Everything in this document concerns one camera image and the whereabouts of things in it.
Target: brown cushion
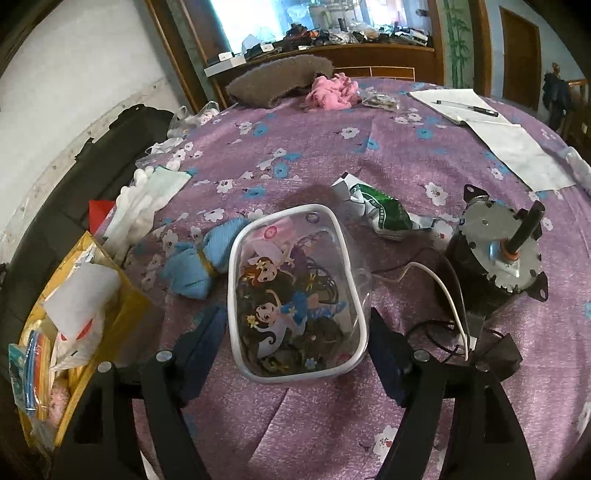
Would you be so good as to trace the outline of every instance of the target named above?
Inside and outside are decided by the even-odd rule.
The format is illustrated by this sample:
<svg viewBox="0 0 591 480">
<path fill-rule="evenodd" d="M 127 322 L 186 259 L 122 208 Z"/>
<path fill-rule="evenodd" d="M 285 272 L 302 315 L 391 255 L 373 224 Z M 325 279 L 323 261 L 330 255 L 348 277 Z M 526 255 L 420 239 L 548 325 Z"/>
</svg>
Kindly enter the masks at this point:
<svg viewBox="0 0 591 480">
<path fill-rule="evenodd" d="M 318 75 L 331 78 L 332 62 L 315 55 L 295 55 L 249 70 L 226 87 L 237 102 L 256 108 L 272 108 L 295 89 L 310 87 Z"/>
</svg>

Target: plastic container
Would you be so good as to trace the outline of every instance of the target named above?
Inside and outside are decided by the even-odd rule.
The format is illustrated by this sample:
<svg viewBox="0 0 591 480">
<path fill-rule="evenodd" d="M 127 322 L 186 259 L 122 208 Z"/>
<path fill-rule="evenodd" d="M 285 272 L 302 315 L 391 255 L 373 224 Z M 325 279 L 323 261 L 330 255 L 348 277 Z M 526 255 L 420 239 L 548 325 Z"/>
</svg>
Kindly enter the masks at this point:
<svg viewBox="0 0 591 480">
<path fill-rule="evenodd" d="M 261 383 L 350 371 L 368 344 L 371 273 L 335 214 L 302 205 L 248 225 L 228 272 L 232 353 Z"/>
</svg>

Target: pen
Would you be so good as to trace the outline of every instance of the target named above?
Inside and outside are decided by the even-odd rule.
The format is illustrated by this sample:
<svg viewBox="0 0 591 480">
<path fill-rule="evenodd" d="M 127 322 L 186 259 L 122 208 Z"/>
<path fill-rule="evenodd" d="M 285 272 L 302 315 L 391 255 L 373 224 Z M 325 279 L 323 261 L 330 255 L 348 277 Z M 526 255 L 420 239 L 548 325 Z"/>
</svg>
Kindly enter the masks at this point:
<svg viewBox="0 0 591 480">
<path fill-rule="evenodd" d="M 438 100 L 435 103 L 438 105 L 447 105 L 447 106 L 452 106 L 455 108 L 465 108 L 467 110 L 472 110 L 477 113 L 483 113 L 484 115 L 499 116 L 499 112 L 495 112 L 494 110 L 489 110 L 488 108 L 483 108 L 480 106 L 465 105 L 464 103 L 448 102 L 446 100 Z"/>
</svg>

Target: packet of colored pens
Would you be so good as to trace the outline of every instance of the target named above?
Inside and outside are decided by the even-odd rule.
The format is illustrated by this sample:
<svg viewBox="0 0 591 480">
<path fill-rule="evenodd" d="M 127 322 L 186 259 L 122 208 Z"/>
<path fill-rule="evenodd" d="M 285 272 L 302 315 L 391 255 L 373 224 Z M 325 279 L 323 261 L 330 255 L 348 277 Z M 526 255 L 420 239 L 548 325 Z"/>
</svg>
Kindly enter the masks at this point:
<svg viewBox="0 0 591 480">
<path fill-rule="evenodd" d="M 45 420 L 50 403 L 49 363 L 51 342 L 40 330 L 29 334 L 23 369 L 25 412 L 29 417 Z"/>
</svg>

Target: metal screw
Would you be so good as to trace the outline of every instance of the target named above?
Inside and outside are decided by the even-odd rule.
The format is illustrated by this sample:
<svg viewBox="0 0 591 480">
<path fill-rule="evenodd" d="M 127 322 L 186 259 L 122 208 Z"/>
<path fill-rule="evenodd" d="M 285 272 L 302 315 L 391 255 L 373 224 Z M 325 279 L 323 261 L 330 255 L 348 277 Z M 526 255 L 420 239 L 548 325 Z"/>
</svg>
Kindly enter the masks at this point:
<svg viewBox="0 0 591 480">
<path fill-rule="evenodd" d="M 113 365 L 111 365 L 111 362 L 101 362 L 101 363 L 99 363 L 99 366 L 96 367 L 96 369 L 100 373 L 104 374 L 104 373 L 108 372 L 109 370 L 111 370 L 112 366 Z"/>
<path fill-rule="evenodd" d="M 476 369 L 481 372 L 488 372 L 491 368 L 486 362 L 476 362 Z"/>
<path fill-rule="evenodd" d="M 416 350 L 414 352 L 414 359 L 418 362 L 428 362 L 431 355 L 426 350 Z"/>
<path fill-rule="evenodd" d="M 168 362 L 173 357 L 173 353 L 170 350 L 160 350 L 156 354 L 156 360 L 158 362 Z"/>
</svg>

